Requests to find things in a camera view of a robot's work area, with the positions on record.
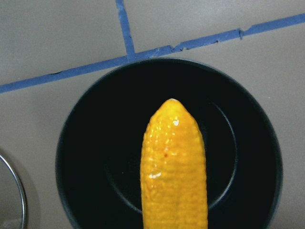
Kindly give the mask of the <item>dark blue saucepan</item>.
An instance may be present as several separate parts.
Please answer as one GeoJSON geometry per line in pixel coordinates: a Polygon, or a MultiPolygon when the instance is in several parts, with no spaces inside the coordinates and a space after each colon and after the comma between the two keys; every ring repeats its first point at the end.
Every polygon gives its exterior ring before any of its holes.
{"type": "Polygon", "coordinates": [[[56,181],[75,229],[142,228],[144,131],[167,99],[196,119],[207,158],[211,229],[267,229],[283,166],[274,129],[236,80],[196,62],[134,62],[99,79],[79,99],[59,138],[56,181]]]}

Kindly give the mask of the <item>yellow corn cob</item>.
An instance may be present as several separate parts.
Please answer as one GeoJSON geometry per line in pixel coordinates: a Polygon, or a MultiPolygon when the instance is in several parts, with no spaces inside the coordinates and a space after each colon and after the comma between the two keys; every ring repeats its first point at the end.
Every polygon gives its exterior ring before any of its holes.
{"type": "Polygon", "coordinates": [[[140,181],[144,228],[208,227],[203,136],[178,100],[164,102],[148,123],[142,143],[140,181]]]}

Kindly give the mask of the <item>glass pot lid blue knob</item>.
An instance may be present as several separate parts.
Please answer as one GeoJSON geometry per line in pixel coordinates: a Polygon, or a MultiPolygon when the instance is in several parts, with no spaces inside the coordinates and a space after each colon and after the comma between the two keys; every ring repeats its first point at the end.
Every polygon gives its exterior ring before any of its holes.
{"type": "Polygon", "coordinates": [[[10,161],[0,156],[0,227],[24,229],[27,224],[27,200],[23,184],[10,161]]]}

